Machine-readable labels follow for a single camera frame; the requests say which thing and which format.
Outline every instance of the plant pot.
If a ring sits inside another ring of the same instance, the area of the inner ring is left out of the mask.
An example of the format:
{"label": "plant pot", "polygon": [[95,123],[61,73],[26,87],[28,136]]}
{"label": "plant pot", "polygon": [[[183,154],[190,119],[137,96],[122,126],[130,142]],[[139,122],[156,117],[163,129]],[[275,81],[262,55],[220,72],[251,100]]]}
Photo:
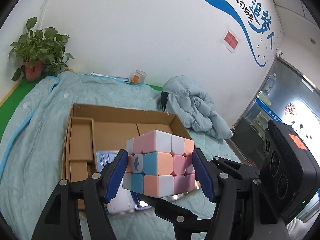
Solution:
{"label": "plant pot", "polygon": [[23,62],[26,71],[26,79],[28,82],[37,81],[41,78],[42,64],[41,60],[37,61],[34,67],[29,66],[29,62]]}

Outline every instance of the black speaker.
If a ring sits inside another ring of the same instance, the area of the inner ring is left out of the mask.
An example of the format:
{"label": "black speaker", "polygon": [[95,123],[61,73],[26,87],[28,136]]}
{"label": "black speaker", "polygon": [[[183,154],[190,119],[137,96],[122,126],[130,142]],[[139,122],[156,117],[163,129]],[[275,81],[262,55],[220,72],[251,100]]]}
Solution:
{"label": "black speaker", "polygon": [[296,132],[284,123],[268,122],[263,149],[266,158],[260,180],[288,224],[319,189],[320,168]]}

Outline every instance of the green mat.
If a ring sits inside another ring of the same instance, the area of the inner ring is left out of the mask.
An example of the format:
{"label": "green mat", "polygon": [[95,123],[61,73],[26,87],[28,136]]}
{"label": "green mat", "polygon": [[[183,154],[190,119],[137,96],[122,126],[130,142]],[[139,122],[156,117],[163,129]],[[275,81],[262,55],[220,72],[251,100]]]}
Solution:
{"label": "green mat", "polygon": [[[0,107],[0,141],[4,133],[4,129],[7,127],[7,124],[10,118],[12,117],[14,111],[16,110],[18,104],[30,92],[30,90],[35,87],[36,84],[37,82],[28,83],[26,80],[23,80]],[[157,91],[162,90],[162,87],[157,87],[153,85],[149,86]]]}

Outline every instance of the ceiling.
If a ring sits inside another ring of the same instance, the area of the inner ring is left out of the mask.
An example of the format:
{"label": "ceiling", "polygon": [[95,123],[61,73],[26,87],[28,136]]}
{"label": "ceiling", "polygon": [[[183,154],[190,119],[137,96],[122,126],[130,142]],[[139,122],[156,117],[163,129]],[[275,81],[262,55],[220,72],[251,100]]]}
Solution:
{"label": "ceiling", "polygon": [[320,29],[301,0],[274,0],[284,34],[319,54]]}

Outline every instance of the rubik's cube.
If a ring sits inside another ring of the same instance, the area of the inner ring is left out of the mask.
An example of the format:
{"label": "rubik's cube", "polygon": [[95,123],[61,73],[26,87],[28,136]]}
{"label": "rubik's cube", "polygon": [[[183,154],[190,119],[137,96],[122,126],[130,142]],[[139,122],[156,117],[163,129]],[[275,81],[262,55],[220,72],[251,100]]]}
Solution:
{"label": "rubik's cube", "polygon": [[123,188],[156,198],[193,190],[194,149],[192,140],[158,130],[128,140]]}

